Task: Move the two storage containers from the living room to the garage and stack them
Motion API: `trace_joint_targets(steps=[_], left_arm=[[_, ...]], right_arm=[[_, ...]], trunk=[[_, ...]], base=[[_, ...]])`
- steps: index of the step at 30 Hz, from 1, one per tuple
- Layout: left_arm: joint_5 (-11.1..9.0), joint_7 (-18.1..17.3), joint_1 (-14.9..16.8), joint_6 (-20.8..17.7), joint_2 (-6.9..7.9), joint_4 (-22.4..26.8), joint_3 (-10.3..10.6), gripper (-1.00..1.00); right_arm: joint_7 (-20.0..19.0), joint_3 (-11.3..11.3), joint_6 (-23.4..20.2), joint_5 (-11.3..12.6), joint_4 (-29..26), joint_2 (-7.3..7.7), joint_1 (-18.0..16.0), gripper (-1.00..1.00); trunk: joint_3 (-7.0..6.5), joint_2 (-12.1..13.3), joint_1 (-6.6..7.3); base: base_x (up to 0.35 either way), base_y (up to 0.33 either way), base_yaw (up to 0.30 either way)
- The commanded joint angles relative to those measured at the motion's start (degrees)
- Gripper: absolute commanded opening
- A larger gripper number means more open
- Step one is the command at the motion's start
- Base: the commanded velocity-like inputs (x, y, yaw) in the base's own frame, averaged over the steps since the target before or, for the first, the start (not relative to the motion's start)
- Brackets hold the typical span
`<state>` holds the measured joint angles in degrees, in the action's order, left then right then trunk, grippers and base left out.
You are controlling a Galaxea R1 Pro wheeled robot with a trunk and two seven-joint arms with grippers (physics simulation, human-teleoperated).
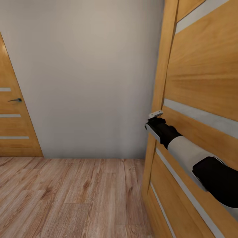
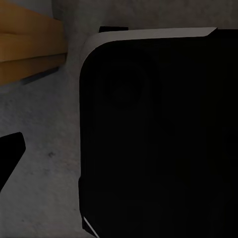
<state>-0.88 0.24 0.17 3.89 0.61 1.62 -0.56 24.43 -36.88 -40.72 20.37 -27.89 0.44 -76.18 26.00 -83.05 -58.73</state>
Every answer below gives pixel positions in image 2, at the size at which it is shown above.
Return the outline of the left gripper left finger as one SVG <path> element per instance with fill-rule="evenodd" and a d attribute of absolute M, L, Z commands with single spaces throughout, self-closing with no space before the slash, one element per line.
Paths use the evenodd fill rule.
<path fill-rule="evenodd" d="M 23 134 L 0 137 L 0 191 L 26 151 Z"/>

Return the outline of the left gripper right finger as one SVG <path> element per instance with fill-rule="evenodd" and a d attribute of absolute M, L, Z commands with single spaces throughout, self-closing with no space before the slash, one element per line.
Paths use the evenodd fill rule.
<path fill-rule="evenodd" d="M 222 149 L 238 172 L 238 134 L 227 132 Z"/>

